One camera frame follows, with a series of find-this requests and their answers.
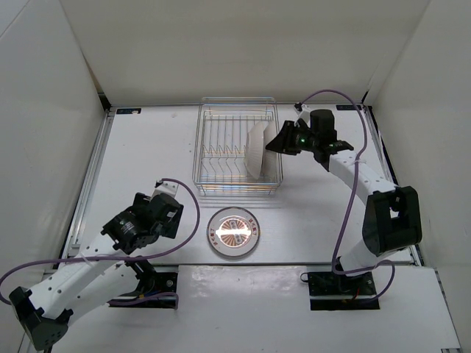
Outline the plain white plate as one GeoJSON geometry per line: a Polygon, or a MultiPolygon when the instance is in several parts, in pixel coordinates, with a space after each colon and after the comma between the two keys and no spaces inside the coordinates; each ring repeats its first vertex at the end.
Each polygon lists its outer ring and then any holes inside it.
{"type": "Polygon", "coordinates": [[[276,124],[274,121],[271,121],[263,131],[263,160],[261,173],[266,177],[273,177],[276,174],[277,154],[266,149],[267,145],[272,142],[276,136],[276,124]]]}

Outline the orange patterned round plate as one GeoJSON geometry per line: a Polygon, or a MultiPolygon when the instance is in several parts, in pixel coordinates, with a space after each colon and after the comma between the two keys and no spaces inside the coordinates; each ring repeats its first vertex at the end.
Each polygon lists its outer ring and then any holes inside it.
{"type": "Polygon", "coordinates": [[[246,208],[224,207],[210,217],[206,236],[218,256],[235,260],[256,249],[261,238],[261,226],[246,208]]]}

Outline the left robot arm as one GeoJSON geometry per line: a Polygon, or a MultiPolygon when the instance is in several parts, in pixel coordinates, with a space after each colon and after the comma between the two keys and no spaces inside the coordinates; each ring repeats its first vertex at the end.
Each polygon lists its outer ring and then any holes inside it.
{"type": "Polygon", "coordinates": [[[137,193],[132,205],[108,221],[69,264],[31,288],[13,290],[10,302],[33,346],[49,349],[78,318],[117,296],[150,292],[157,272],[146,260],[124,257],[160,237],[175,238],[183,208],[166,193],[137,193]]]}

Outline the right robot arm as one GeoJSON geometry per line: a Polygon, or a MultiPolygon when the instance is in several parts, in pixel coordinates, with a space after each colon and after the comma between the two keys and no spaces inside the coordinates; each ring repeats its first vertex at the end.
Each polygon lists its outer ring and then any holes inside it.
{"type": "Polygon", "coordinates": [[[417,191],[390,182],[365,162],[348,142],[339,140],[331,110],[313,110],[296,104],[296,121],[285,121],[266,150],[278,154],[313,154],[327,172],[338,177],[351,190],[348,207],[355,199],[365,206],[362,239],[346,254],[333,252],[331,287],[337,293],[349,293],[357,285],[357,276],[386,262],[391,254],[422,241],[417,191]]]}

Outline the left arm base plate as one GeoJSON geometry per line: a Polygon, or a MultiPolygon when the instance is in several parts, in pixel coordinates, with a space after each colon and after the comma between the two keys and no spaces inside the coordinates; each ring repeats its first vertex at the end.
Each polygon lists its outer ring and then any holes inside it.
{"type": "Polygon", "coordinates": [[[122,294],[108,302],[109,307],[176,310],[179,304],[178,267],[155,267],[155,271],[156,273],[150,280],[140,283],[134,291],[122,294]]]}

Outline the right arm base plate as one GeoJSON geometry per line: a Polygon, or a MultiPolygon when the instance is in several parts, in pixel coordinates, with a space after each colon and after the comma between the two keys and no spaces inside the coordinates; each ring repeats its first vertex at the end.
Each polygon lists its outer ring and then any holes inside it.
{"type": "Polygon", "coordinates": [[[311,311],[379,310],[379,300],[371,272],[356,277],[329,271],[304,272],[302,283],[308,285],[311,311]]]}

